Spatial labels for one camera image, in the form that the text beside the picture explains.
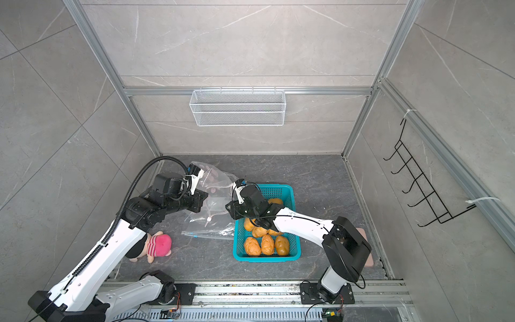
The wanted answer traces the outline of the clear pink-dotted zipper bag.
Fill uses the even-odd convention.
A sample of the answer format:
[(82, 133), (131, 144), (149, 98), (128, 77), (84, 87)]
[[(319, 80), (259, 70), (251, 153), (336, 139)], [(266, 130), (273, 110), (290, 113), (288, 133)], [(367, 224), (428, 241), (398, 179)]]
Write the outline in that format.
[(197, 184), (197, 191), (204, 191), (208, 197), (201, 211), (188, 211), (182, 235), (196, 238), (231, 240), (235, 235), (235, 220), (225, 206), (231, 201), (232, 185), (237, 177), (216, 166), (204, 162), (192, 162), (204, 171)]

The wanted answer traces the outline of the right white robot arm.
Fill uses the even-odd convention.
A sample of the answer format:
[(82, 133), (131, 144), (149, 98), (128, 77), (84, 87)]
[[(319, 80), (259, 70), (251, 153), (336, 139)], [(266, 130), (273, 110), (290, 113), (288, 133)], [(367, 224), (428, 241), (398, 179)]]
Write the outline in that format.
[(318, 219), (297, 213), (270, 203), (258, 186), (244, 180), (233, 183), (226, 209), (234, 220), (249, 219), (257, 228), (293, 234), (322, 248), (329, 261), (317, 284), (322, 301), (334, 302), (344, 288), (362, 277), (371, 245), (347, 218)]

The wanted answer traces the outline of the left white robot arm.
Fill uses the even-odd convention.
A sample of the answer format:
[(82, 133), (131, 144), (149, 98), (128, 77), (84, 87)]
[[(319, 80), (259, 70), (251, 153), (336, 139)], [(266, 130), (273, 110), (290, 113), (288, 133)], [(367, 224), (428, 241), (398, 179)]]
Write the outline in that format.
[(181, 183), (179, 174), (159, 174), (148, 190), (148, 197), (135, 197), (122, 207), (119, 220), (111, 227), (83, 261), (49, 291), (37, 291), (28, 301), (44, 321), (108, 321), (132, 307), (159, 301), (170, 303), (176, 296), (174, 279), (156, 270), (142, 280), (114, 291), (99, 292), (111, 271), (126, 256), (145, 246), (148, 232), (171, 213), (200, 212), (208, 194), (197, 190), (204, 176), (191, 165), (192, 174)]

